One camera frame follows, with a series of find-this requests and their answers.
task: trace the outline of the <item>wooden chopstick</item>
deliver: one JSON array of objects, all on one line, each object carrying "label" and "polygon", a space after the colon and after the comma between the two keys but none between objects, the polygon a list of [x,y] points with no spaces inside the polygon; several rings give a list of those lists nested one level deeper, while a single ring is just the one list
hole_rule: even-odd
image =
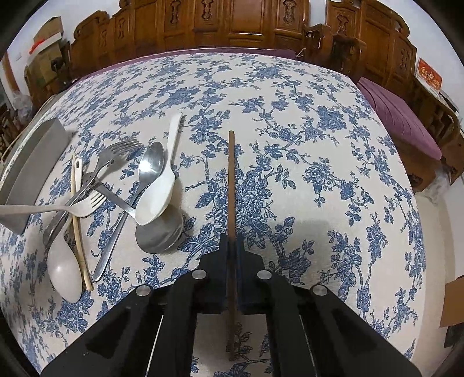
[{"label": "wooden chopstick", "polygon": [[229,173],[227,189],[227,234],[229,236],[229,255],[227,260],[227,346],[229,360],[235,360],[235,326],[237,322],[237,291],[236,291],[236,255],[235,255],[235,134],[229,131]]},{"label": "wooden chopstick", "polygon": [[235,134],[229,131],[229,187],[227,189],[227,234],[235,241]]},{"label": "wooden chopstick", "polygon": [[[76,193],[76,173],[74,171],[74,156],[72,156],[71,161],[71,195]],[[81,274],[84,279],[85,289],[87,291],[93,291],[93,284],[90,280],[89,270],[87,269],[87,264],[85,263],[84,250],[81,243],[81,232],[79,227],[78,217],[72,215],[72,226],[74,229],[74,238],[76,239],[76,249],[77,249],[77,261],[79,262],[79,267],[81,269]]]}]

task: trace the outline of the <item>purple cushion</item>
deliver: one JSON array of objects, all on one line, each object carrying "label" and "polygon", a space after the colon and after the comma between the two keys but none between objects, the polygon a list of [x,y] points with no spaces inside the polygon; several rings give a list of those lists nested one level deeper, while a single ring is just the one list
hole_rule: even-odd
[{"label": "purple cushion", "polygon": [[440,160],[440,147],[405,101],[364,77],[360,78],[357,87],[389,134],[403,139],[435,160]]}]

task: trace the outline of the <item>metal fork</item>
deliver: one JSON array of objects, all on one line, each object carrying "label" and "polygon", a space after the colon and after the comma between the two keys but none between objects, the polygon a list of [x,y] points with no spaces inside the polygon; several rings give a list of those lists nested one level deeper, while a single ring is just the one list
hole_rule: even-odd
[{"label": "metal fork", "polygon": [[60,206],[57,204],[42,205],[42,206],[29,206],[29,205],[18,205],[18,204],[3,204],[0,205],[0,215],[18,215],[18,214],[41,214],[44,212],[53,211],[66,211],[73,214],[76,217],[86,217],[100,207],[106,200],[104,195],[95,192],[89,195],[85,199],[74,203],[71,206]]},{"label": "metal fork", "polygon": [[[131,150],[142,147],[143,145],[135,139],[122,140],[118,143],[111,144],[100,152],[98,155],[97,166],[95,170],[91,173],[89,180],[84,182],[81,189],[65,204],[66,206],[71,206],[76,203],[79,198],[84,194],[89,186],[92,184],[92,181],[96,178],[97,174],[103,169],[106,165],[111,163],[116,157],[123,155]],[[46,248],[48,248],[55,237],[57,236],[60,229],[63,227],[68,213],[65,211],[58,212],[55,217],[52,219],[50,224],[44,231],[42,241]]]}]

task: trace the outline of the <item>wall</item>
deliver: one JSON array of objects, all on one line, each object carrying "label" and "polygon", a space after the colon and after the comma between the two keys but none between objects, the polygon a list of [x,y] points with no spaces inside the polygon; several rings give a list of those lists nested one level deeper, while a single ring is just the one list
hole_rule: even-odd
[{"label": "wall", "polygon": [[27,64],[29,50],[33,44],[33,37],[40,27],[51,17],[60,16],[63,23],[63,38],[72,42],[77,24],[96,10],[108,12],[111,16],[119,10],[118,0],[48,0],[23,26],[8,48],[12,70],[19,90],[28,94],[24,80],[24,68]]},{"label": "wall", "polygon": [[457,179],[444,196],[454,251],[454,277],[464,275],[464,183]]},{"label": "wall", "polygon": [[13,105],[12,104],[13,91],[11,90],[11,87],[10,87],[10,85],[8,83],[8,79],[6,78],[5,70],[3,69],[3,64],[2,64],[1,61],[0,61],[0,81],[1,81],[1,84],[2,84],[2,87],[3,87],[3,90],[5,91],[5,94],[8,97],[8,100],[9,100],[10,104]]},{"label": "wall", "polygon": [[[380,2],[404,18],[411,32],[409,40],[417,47],[417,60],[421,57],[442,76],[442,89],[464,113],[464,66],[435,21],[413,0]],[[326,1],[310,0],[310,3],[311,25],[324,23]]]}]

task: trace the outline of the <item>blue floral tablecloth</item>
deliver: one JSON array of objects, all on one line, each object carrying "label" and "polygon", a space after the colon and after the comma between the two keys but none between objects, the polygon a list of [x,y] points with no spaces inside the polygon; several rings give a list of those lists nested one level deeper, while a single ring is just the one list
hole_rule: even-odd
[{"label": "blue floral tablecloth", "polygon": [[[76,83],[43,116],[73,132],[37,204],[64,203],[71,156],[88,162],[121,138],[166,145],[169,119],[187,116],[174,152],[172,203],[182,238],[159,255],[135,242],[128,219],[104,279],[70,304],[53,289],[42,232],[0,228],[1,309],[32,364],[42,370],[135,286],[171,284],[215,251],[226,229],[227,133],[236,135],[237,231],[245,247],[295,285],[326,284],[400,352],[411,357],[424,307],[425,252],[411,186],[378,117],[345,76],[298,61],[198,53],[138,61]],[[104,181],[124,199],[137,187],[143,150]],[[82,219],[93,271],[119,208],[106,201]],[[221,317],[200,316],[193,376],[270,373],[263,316],[240,318],[229,362]]]}]

